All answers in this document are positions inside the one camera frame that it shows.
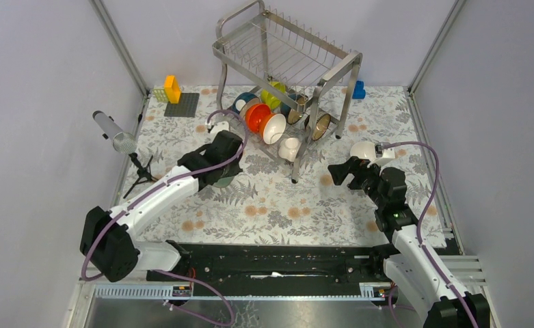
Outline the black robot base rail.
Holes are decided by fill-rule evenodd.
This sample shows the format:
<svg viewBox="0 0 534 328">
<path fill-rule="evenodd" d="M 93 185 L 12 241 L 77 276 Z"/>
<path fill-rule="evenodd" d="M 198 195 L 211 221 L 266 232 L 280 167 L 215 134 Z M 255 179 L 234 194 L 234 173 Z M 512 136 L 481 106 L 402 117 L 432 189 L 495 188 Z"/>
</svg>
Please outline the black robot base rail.
<svg viewBox="0 0 534 328">
<path fill-rule="evenodd" d="M 229 297 L 354 296 L 361 283 L 391 285 L 382 261 L 392 246 L 280 246 L 179 243 L 174 274 Z"/>
</svg>

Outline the blue tan-inside bowl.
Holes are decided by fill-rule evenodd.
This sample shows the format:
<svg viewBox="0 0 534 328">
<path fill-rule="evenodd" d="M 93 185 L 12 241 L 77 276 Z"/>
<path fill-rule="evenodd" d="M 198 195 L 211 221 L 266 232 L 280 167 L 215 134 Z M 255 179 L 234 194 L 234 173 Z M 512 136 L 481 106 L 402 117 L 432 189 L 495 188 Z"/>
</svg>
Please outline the blue tan-inside bowl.
<svg viewBox="0 0 534 328">
<path fill-rule="evenodd" d="M 303 94 L 289 94 L 289 98 L 295 100 L 299 106 L 303 106 L 308 100 Z M 284 102 L 280 103 L 280 113 L 283 114 L 286 118 L 286 121 L 289 125 L 294 125 L 297 123 L 303 116 L 302 113 L 298 112 L 296 109 L 290 108 Z"/>
</svg>

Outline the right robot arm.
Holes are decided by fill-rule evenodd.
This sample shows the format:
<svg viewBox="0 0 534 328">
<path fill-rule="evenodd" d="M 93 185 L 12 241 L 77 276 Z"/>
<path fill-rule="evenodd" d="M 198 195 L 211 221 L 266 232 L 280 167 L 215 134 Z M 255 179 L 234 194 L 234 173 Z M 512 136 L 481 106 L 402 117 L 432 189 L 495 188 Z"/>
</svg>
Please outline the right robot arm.
<svg viewBox="0 0 534 328">
<path fill-rule="evenodd" d="M 403 171 L 382 169 L 354 156 L 345 163 L 328 165 L 328 171 L 335 185 L 352 175 L 348 188 L 363 191 L 377 207 L 375 222 L 388 243 L 372 250 L 372 278 L 392 280 L 424 327 L 490 327 L 488 300 L 481 293 L 470 292 L 433 247 L 418 236 L 420 224 L 406 202 Z"/>
</svg>

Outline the mint green floral bowl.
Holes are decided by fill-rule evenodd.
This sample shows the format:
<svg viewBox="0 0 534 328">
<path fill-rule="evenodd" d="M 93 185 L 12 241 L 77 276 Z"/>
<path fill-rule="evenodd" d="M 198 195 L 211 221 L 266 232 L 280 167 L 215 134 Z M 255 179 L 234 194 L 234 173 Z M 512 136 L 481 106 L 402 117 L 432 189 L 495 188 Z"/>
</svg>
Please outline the mint green floral bowl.
<svg viewBox="0 0 534 328">
<path fill-rule="evenodd" d="M 213 186 L 216 188 L 225 188 L 234 180 L 234 178 L 234 176 L 220 178 L 217 182 L 213 184 Z"/>
</svg>

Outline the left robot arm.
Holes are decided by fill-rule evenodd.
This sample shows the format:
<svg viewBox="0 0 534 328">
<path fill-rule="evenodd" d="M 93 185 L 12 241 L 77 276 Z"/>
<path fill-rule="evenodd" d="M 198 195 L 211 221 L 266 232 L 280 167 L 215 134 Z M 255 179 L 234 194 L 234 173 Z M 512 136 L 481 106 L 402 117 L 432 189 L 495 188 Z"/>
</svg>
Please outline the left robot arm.
<svg viewBox="0 0 534 328">
<path fill-rule="evenodd" d="M 97 206 L 85 218 L 80 252 L 85 256 L 82 278 L 89 281 L 88 264 L 97 277 L 118 282 L 133 271 L 162 270 L 171 280 L 185 278 L 189 263 L 167 241 L 142 242 L 137 236 L 169 207 L 203 188 L 241 173 L 245 141 L 230 131 L 218 132 L 211 143 L 184 154 L 162 179 L 129 201 L 104 210 Z"/>
</svg>

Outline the brown rimmed tan bowl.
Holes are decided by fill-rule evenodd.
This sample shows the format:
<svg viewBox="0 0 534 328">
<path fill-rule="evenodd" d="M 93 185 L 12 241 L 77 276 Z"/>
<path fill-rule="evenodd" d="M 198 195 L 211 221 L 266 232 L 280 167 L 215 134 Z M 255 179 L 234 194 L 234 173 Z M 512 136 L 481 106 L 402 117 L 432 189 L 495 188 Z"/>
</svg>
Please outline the brown rimmed tan bowl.
<svg viewBox="0 0 534 328">
<path fill-rule="evenodd" d="M 315 118 L 315 128 L 309 132 L 309 140 L 320 140 L 329 129 L 331 122 L 332 116 L 327 112 L 320 111 Z"/>
</svg>

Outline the large white bowl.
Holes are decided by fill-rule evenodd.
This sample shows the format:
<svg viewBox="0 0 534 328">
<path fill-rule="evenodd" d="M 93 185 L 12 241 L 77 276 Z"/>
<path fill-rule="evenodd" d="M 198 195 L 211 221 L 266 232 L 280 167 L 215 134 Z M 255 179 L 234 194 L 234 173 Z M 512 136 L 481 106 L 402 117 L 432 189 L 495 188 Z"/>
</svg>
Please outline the large white bowl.
<svg viewBox="0 0 534 328">
<path fill-rule="evenodd" d="M 351 147 L 349 155 L 355 156 L 359 159 L 368 160 L 370 162 L 373 162 L 377 159 L 375 144 L 370 141 L 359 141 L 355 143 Z"/>
</svg>

